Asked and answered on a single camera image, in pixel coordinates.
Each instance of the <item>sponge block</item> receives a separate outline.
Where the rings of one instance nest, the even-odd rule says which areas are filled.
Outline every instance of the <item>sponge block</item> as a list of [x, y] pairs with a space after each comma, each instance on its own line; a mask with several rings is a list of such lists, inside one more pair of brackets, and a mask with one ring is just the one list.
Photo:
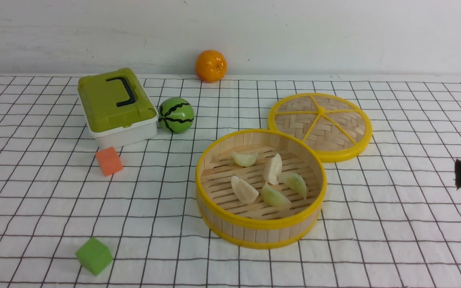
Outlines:
[[76, 257], [86, 270], [99, 275], [113, 260], [110, 249], [95, 238], [90, 238], [78, 251]]
[[104, 176], [112, 175], [123, 169], [120, 157], [113, 147], [95, 153], [95, 158], [97, 158], [97, 162], [99, 162], [99, 167]]

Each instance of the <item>orange cube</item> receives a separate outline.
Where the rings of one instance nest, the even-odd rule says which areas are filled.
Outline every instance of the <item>orange cube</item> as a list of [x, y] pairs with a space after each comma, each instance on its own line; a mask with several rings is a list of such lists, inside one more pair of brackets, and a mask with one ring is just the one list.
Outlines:
[[117, 173], [123, 169], [120, 157], [113, 147], [106, 148], [95, 153], [95, 158], [97, 158], [99, 167], [101, 168], [105, 177]]

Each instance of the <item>white dumpling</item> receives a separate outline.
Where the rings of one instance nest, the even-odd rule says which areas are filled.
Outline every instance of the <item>white dumpling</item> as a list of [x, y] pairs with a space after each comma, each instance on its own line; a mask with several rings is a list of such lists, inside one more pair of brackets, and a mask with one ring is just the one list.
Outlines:
[[277, 185], [279, 184], [278, 177], [280, 173], [282, 173], [282, 158], [277, 153], [266, 163], [263, 172], [264, 181], [272, 185]]
[[243, 204], [251, 204], [259, 195], [259, 192], [245, 180], [233, 175], [230, 179], [232, 190], [238, 200]]
[[291, 201], [267, 183], [261, 189], [261, 197], [266, 204], [279, 210], [287, 210], [291, 207]]
[[282, 173], [279, 177], [279, 183], [285, 184], [285, 186], [302, 196], [304, 200], [307, 199], [307, 186], [300, 175], [291, 172]]
[[253, 154], [238, 154], [236, 151], [232, 151], [230, 154], [234, 163], [241, 167], [250, 167], [256, 163], [258, 153]]

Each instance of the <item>toy watermelon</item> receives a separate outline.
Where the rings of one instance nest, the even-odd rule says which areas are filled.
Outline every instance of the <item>toy watermelon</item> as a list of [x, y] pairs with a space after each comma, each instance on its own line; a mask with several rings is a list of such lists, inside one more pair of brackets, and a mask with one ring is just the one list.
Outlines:
[[171, 133], [183, 133], [194, 120], [193, 107], [183, 98], [169, 98], [159, 106], [159, 124]]

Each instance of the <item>black handle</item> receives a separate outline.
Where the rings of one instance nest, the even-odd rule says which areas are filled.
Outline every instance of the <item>black handle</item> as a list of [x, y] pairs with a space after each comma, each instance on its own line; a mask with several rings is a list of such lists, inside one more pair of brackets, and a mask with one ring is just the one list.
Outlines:
[[118, 102], [117, 107], [130, 105], [130, 104], [133, 104], [134, 102], [136, 102], [136, 98], [135, 98], [135, 96], [133, 94], [133, 90], [129, 86], [129, 83], [126, 81], [126, 79], [124, 77], [115, 77], [115, 78], [111, 78], [111, 79], [106, 80], [106, 82], [110, 82], [110, 81], [114, 81], [114, 80], [120, 80], [122, 82], [122, 85], [124, 85], [124, 88], [126, 88], [126, 91], [127, 91], [128, 95], [129, 95], [129, 99], [126, 100], [126, 101]]

